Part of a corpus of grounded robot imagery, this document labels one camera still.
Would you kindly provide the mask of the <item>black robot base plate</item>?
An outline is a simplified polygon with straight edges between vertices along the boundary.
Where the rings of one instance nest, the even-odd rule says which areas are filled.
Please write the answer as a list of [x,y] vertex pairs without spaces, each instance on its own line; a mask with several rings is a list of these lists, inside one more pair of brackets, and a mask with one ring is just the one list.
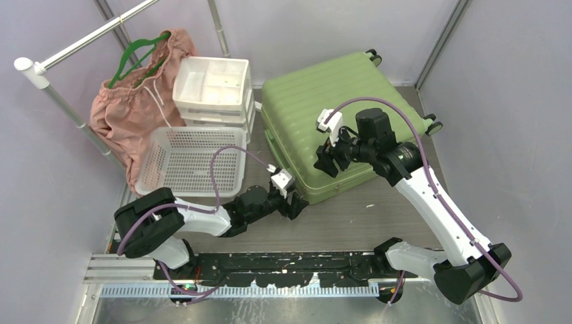
[[401,275],[372,252],[200,253],[168,273],[173,280],[233,288],[303,288],[314,276],[321,288],[353,288],[382,279],[396,284]]

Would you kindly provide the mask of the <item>green hard-shell suitcase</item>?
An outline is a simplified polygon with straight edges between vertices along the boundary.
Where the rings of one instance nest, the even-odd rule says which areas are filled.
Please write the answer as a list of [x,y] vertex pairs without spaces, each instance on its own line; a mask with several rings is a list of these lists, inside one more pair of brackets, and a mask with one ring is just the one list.
[[275,159],[295,178],[295,187],[311,205],[376,177],[366,163],[352,163],[333,177],[316,169],[318,149],[340,146],[339,130],[357,130],[356,115],[380,108],[399,142],[414,142],[442,128],[433,114],[422,117],[378,66],[376,50],[350,53],[267,80],[262,85],[264,133]]

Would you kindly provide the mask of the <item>white plastic drawer organizer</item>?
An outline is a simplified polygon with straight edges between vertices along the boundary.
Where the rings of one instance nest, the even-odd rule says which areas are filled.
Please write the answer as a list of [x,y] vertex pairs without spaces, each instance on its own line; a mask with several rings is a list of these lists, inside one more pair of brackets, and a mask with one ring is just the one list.
[[251,141],[255,99],[247,59],[182,59],[172,98],[187,126],[240,128]]

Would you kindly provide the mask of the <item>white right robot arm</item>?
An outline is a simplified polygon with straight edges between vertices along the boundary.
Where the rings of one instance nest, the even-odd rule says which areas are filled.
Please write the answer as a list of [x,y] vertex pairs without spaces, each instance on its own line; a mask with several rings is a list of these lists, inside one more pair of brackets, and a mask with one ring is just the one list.
[[323,110],[316,129],[328,138],[316,151],[314,166],[332,178],[351,163],[366,163],[375,174],[397,189],[422,216],[442,250],[412,246],[391,238],[374,250],[374,267],[383,277],[406,271],[429,279],[454,304],[462,304],[492,283],[499,268],[512,257],[503,244],[492,244],[483,236],[434,179],[420,148],[398,142],[389,116],[379,108],[360,111],[357,130],[344,126],[341,112]]

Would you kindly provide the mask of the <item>white metal clothes rack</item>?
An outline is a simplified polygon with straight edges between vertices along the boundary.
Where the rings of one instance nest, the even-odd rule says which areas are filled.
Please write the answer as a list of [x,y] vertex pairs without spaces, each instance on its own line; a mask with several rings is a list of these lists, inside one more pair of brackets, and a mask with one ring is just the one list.
[[86,118],[100,83],[117,67],[112,30],[153,6],[143,1],[104,20],[93,1],[6,1],[6,32],[13,61],[39,59],[33,68],[49,86],[39,89],[23,72],[13,79],[15,125],[22,131],[22,162],[43,175],[117,174],[125,168],[104,148]]

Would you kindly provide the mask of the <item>pink cloth garment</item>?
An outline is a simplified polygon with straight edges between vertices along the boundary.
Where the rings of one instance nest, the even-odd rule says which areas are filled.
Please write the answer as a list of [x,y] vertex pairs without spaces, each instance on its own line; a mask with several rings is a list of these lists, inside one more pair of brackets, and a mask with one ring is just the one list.
[[185,122],[173,100],[174,82],[182,61],[198,55],[183,28],[165,30],[140,68],[102,83],[90,111],[90,126],[125,165],[128,186],[135,188],[157,128]]

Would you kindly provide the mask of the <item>white perforated plastic basket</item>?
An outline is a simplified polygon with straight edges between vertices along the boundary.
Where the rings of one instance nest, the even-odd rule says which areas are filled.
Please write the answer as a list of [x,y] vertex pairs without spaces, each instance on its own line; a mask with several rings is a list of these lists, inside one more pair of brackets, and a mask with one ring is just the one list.
[[224,146],[246,148],[246,133],[227,127],[157,128],[149,137],[136,193],[146,195],[167,187],[178,197],[214,197],[210,161]]

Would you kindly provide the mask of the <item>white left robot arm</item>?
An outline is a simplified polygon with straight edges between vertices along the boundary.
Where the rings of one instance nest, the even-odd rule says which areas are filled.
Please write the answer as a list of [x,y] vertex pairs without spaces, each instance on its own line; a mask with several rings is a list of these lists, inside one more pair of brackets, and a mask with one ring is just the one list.
[[121,238],[117,254],[129,259],[152,257],[187,279],[196,272],[197,262],[190,244],[177,239],[176,233],[232,238],[273,213],[294,220],[308,205],[296,190],[282,193],[274,186],[251,186],[219,208],[193,204],[175,197],[169,188],[159,188],[114,213]]

